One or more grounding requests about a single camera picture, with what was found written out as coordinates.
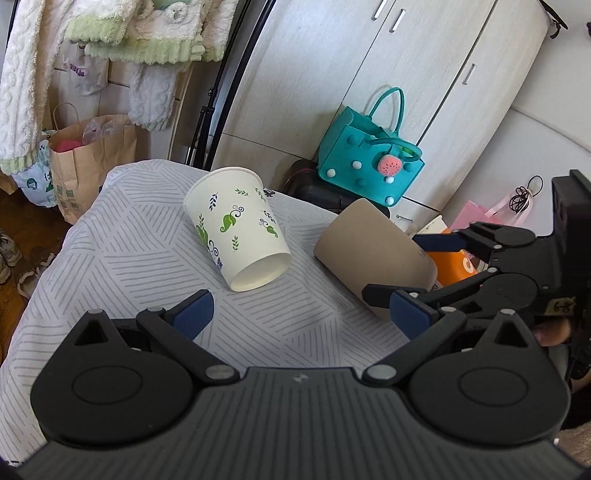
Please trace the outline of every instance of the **white paper cup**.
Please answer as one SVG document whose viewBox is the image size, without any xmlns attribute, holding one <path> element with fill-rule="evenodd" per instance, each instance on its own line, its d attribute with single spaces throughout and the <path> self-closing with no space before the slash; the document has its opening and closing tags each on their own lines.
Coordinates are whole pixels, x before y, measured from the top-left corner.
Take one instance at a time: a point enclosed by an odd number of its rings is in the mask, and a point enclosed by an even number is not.
<svg viewBox="0 0 591 480">
<path fill-rule="evenodd" d="M 214 170 L 191 187 L 183 206 L 233 291 L 262 287 L 289 268 L 291 252 L 253 171 Z"/>
</svg>

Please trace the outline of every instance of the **cable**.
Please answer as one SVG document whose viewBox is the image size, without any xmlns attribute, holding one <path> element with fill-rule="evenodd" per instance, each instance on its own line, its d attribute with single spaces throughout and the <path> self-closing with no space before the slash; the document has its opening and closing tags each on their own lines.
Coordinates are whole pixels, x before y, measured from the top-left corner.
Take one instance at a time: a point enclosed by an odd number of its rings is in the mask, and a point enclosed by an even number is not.
<svg viewBox="0 0 591 480">
<path fill-rule="evenodd" d="M 531 191 L 531 183 L 535 179 L 540 179 L 542 185 L 540 189 L 536 193 L 532 193 Z M 515 213 L 521 213 L 530 206 L 530 196 L 533 198 L 536 195 L 539 195 L 542 189 L 544 188 L 544 179 L 539 175 L 534 175 L 530 178 L 529 182 L 527 183 L 527 187 L 521 186 L 515 189 L 516 195 L 511 197 L 509 200 L 509 208 Z"/>
</svg>

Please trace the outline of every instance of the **cabinet door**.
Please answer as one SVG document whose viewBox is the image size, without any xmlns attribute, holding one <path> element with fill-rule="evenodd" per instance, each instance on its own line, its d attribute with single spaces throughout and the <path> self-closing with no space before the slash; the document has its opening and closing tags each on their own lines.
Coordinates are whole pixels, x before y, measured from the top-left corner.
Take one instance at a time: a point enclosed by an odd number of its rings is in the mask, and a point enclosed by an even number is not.
<svg viewBox="0 0 591 480">
<path fill-rule="evenodd" d="M 244 167 L 256 172 L 263 185 L 281 190 L 287 170 L 298 157 L 274 148 L 259 145 L 242 138 L 222 134 L 213 169 L 222 167 Z"/>
<path fill-rule="evenodd" d="M 495 0 L 396 0 L 343 103 L 367 112 L 389 87 L 401 87 L 406 108 L 401 138 L 416 143 L 466 61 Z M 398 98 L 374 121 L 390 130 Z"/>
<path fill-rule="evenodd" d="M 277 0 L 224 132 L 311 160 L 392 2 Z"/>
<path fill-rule="evenodd" d="M 390 208 L 390 220 L 407 235 L 414 235 L 431 222 L 439 212 L 401 198 Z"/>
<path fill-rule="evenodd" d="M 547 31 L 548 17 L 537 0 L 497 1 L 419 143 L 425 167 L 406 197 L 442 210 L 503 120 Z"/>
</svg>

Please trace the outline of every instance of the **pink bag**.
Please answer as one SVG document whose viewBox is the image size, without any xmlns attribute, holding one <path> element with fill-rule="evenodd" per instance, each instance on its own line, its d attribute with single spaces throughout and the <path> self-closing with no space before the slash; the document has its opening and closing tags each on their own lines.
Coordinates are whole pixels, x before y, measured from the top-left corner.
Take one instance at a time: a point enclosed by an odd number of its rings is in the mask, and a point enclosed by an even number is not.
<svg viewBox="0 0 591 480">
<path fill-rule="evenodd" d="M 534 196 L 531 191 L 527 192 L 527 207 L 519 213 L 509 208 L 509 202 L 515 194 L 507 195 L 493 208 L 486 210 L 484 207 L 471 201 L 466 202 L 459 215 L 453 221 L 451 230 L 468 228 L 472 222 L 496 223 L 497 225 L 521 226 L 530 214 L 534 205 Z"/>
</svg>

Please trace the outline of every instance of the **brown paper bag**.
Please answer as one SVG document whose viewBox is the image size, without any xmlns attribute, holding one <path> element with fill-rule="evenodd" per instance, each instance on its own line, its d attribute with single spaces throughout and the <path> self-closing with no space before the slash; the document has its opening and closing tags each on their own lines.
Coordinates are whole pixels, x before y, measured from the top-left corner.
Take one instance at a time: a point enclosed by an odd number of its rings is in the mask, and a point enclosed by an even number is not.
<svg viewBox="0 0 591 480">
<path fill-rule="evenodd" d="M 18 190 L 17 182 L 11 176 L 5 175 L 0 171 L 0 189 L 4 190 L 9 195 L 12 195 Z"/>
<path fill-rule="evenodd" d="M 64 153 L 55 152 L 56 145 L 61 140 L 81 140 L 90 119 L 59 130 L 49 139 L 57 203 L 61 214 L 72 225 L 98 197 L 107 174 L 116 166 L 135 160 L 137 134 L 127 115 L 104 115 L 94 120 L 101 126 L 111 120 L 125 126 L 89 145 Z"/>
</svg>

